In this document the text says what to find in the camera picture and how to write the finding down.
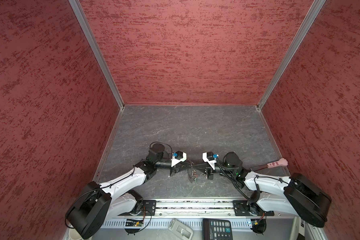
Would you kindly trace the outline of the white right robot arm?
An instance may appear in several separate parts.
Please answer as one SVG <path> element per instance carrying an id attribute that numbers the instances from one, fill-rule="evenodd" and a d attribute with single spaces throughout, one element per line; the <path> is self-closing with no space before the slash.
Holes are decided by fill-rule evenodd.
<path id="1" fill-rule="evenodd" d="M 236 153 L 223 159 L 213 152 L 202 154 L 208 176 L 227 178 L 248 201 L 250 211 L 282 212 L 299 216 L 310 225 L 323 228 L 332 203 L 331 197 L 302 174 L 277 177 L 259 174 L 243 167 Z"/>

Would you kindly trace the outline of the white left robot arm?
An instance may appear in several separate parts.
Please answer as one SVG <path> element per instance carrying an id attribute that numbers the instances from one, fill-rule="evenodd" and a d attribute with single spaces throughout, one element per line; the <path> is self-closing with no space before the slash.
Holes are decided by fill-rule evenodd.
<path id="1" fill-rule="evenodd" d="M 108 219 L 124 213 L 141 212 L 143 198 L 134 188 L 152 179 L 158 169 L 176 173 L 192 167 L 186 153 L 168 153 L 163 143 L 154 142 L 148 155 L 126 174 L 101 184 L 92 181 L 85 185 L 67 210 L 65 224 L 74 229 L 81 239 L 87 240 Z"/>

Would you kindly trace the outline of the black desk calculator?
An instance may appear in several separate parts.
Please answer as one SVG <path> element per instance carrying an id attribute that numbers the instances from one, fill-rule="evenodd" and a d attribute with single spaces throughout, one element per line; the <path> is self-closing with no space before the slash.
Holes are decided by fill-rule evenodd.
<path id="1" fill-rule="evenodd" d="M 232 225 L 228 220 L 203 219 L 203 240 L 233 240 Z"/>

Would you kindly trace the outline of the grey plastic device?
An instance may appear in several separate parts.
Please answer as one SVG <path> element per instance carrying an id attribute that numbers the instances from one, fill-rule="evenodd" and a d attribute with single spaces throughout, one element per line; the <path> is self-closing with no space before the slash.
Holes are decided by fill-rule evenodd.
<path id="1" fill-rule="evenodd" d="M 180 240 L 191 240 L 194 236 L 194 231 L 177 219 L 172 219 L 168 229 Z"/>

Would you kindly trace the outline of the aluminium mounting rail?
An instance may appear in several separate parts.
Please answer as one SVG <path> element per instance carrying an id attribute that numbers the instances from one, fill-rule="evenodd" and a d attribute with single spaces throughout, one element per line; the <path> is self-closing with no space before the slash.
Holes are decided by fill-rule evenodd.
<path id="1" fill-rule="evenodd" d="M 132 195 L 122 196 L 109 207 L 106 220 L 118 216 L 138 215 L 143 210 L 157 218 L 196 217 L 270 217 L 297 216 L 290 203 L 281 197 L 264 194 L 259 203 L 249 203 L 242 199 L 140 199 Z"/>

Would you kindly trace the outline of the pink handled knife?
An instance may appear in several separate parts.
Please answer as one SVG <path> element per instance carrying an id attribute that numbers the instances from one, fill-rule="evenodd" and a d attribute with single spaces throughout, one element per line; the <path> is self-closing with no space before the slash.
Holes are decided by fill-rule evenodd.
<path id="1" fill-rule="evenodd" d="M 262 170 L 262 169 L 272 169 L 272 168 L 276 168 L 276 167 L 287 167 L 287 166 L 288 166 L 288 161 L 285 158 L 281 158 L 275 162 L 252 167 L 251 171 L 255 172 L 255 171 Z"/>

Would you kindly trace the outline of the aluminium corner post left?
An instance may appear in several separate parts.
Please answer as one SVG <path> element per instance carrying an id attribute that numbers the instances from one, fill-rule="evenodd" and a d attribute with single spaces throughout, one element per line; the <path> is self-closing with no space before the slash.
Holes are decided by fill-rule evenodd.
<path id="1" fill-rule="evenodd" d="M 84 13 L 84 10 L 80 4 L 80 1 L 78 0 L 69 0 L 69 3 L 71 5 L 71 8 L 73 9 L 74 11 L 74 14 L 81 26 L 81 29 L 93 51 L 93 54 L 103 72 L 103 75 L 104 77 L 106 78 L 106 81 L 113 93 L 113 96 L 115 98 L 115 100 L 117 101 L 118 103 L 118 106 L 121 110 L 124 110 L 125 108 L 125 104 L 124 104 L 124 101 L 121 97 L 121 94 L 117 88 L 117 85 L 114 81 L 114 78 L 111 74 L 111 71 L 106 63 L 106 60 L 102 54 L 102 51 L 96 41 L 96 38 L 93 34 L 93 31 L 91 30 L 91 27 L 90 27 L 90 24 L 85 16 L 85 13 Z"/>

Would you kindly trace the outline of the aluminium corner post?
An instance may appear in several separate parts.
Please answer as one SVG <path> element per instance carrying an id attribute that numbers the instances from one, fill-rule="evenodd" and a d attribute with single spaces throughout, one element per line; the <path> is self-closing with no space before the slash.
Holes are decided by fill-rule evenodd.
<path id="1" fill-rule="evenodd" d="M 311 28 L 312 24 L 314 23 L 315 19 L 317 18 L 318 14 L 320 13 L 325 2 L 326 2 L 326 0 L 314 0 L 313 1 L 311 7 L 309 8 L 305 18 L 303 19 L 303 21 L 299 27 L 296 35 L 294 36 L 290 46 L 288 47 L 288 50 L 286 51 L 286 54 L 284 55 L 279 67 L 277 68 L 268 87 L 266 88 L 266 91 L 264 92 L 259 103 L 257 104 L 257 108 L 258 108 L 259 112 L 263 109 L 263 107 L 266 104 L 268 98 L 270 97 L 272 91 L 276 87 L 276 85 L 279 82 L 280 78 L 282 77 L 284 71 L 286 70 L 290 61 L 294 57 L 299 46 L 303 42 L 306 34 L 308 33 L 309 29 Z"/>
<path id="2" fill-rule="evenodd" d="M 106 81 L 113 93 L 113 96 L 115 98 L 115 100 L 117 101 L 118 103 L 118 106 L 121 110 L 124 110 L 125 108 L 125 104 L 124 104 L 124 101 L 121 97 L 121 94 L 117 88 L 117 85 L 114 81 L 114 78 L 111 74 L 111 71 L 106 63 L 106 60 L 102 54 L 102 51 L 96 41 L 96 38 L 93 34 L 93 31 L 91 30 L 91 27 L 90 27 L 90 24 L 85 16 L 85 13 L 84 13 L 84 10 L 80 4 L 80 1 L 78 0 L 69 0 L 69 3 L 71 5 L 71 8 L 73 9 L 74 11 L 74 14 L 81 26 L 81 29 L 93 51 L 93 54 L 103 72 L 103 75 L 104 77 L 106 78 Z"/>

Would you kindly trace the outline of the aluminium corner post right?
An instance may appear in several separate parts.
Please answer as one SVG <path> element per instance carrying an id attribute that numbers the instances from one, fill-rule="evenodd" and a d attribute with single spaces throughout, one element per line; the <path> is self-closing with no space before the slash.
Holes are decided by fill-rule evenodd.
<path id="1" fill-rule="evenodd" d="M 263 109 L 263 107 L 266 104 L 268 98 L 270 97 L 272 91 L 276 87 L 276 85 L 279 82 L 280 78 L 282 77 L 284 71 L 286 70 L 290 61 L 294 57 L 299 46 L 303 42 L 306 34 L 308 33 L 309 29 L 311 28 L 312 24 L 314 23 L 315 19 L 317 18 L 318 14 L 320 13 L 325 2 L 326 2 L 326 0 L 314 0 L 313 1 L 311 7 L 309 8 L 305 18 L 303 19 L 303 21 L 299 27 L 296 35 L 294 36 L 290 46 L 288 47 L 288 50 L 286 51 L 286 54 L 284 55 L 279 67 L 277 68 L 268 87 L 266 88 L 266 91 L 264 92 L 259 103 L 257 104 L 257 108 L 258 108 L 259 112 Z"/>

